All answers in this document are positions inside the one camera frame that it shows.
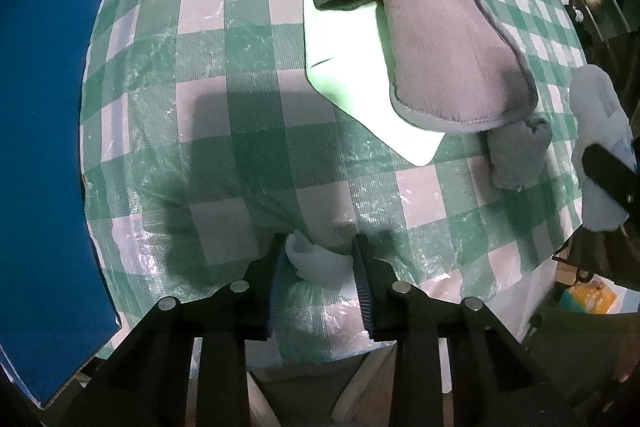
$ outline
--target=metal bolt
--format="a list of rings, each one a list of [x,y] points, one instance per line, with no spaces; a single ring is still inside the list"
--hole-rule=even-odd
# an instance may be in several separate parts
[[[240,279],[238,281],[233,281],[229,288],[231,288],[231,291],[233,293],[244,293],[249,289],[249,283],[243,279]]]
[[[479,312],[484,306],[484,302],[478,297],[468,297],[465,299],[465,306],[471,311]]]
[[[158,308],[160,308],[163,312],[167,312],[175,308],[175,305],[178,301],[173,297],[162,297],[158,301]]]
[[[411,285],[406,281],[396,281],[391,285],[391,289],[396,293],[409,293]]]

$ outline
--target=gray sock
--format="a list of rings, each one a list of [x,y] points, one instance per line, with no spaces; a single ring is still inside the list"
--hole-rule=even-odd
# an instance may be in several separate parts
[[[491,180],[498,188],[518,190],[535,182],[546,161],[551,126],[544,118],[529,117],[487,133],[494,169]]]
[[[432,130],[477,132],[530,115],[538,92],[483,0],[384,0],[396,59],[394,108]]]

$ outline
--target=tablecloth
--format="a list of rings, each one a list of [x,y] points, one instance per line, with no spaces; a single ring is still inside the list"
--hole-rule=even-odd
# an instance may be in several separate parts
[[[553,128],[520,192],[490,183],[486,139],[447,134],[416,168],[316,93],[302,0],[103,0],[81,109],[86,217],[124,328],[159,298],[208,296],[274,232],[334,251],[367,233],[398,277],[432,296],[487,299],[580,224],[570,156],[571,68],[584,61],[559,0],[487,0],[527,54]],[[373,347],[357,301],[280,281],[275,333],[249,365],[322,362]]]

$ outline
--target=shelving unit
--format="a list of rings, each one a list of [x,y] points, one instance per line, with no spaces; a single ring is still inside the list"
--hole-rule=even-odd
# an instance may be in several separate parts
[[[616,0],[602,0],[597,14],[593,13],[584,0],[573,1],[575,8],[583,13],[584,21],[582,24],[593,39],[602,42],[631,31]]]

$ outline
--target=green and white checkered tablecloth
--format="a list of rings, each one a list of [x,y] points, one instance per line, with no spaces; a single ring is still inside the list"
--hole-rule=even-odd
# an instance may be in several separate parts
[[[416,168],[310,87],[302,0],[104,0],[82,90],[86,217],[124,329],[159,298],[208,296],[274,232],[345,251],[369,234],[400,279],[450,300],[517,282],[580,224],[559,0],[488,0],[526,52],[553,127],[540,180],[490,183],[486,140],[447,134]],[[297,279],[250,365],[370,349],[357,301]]]

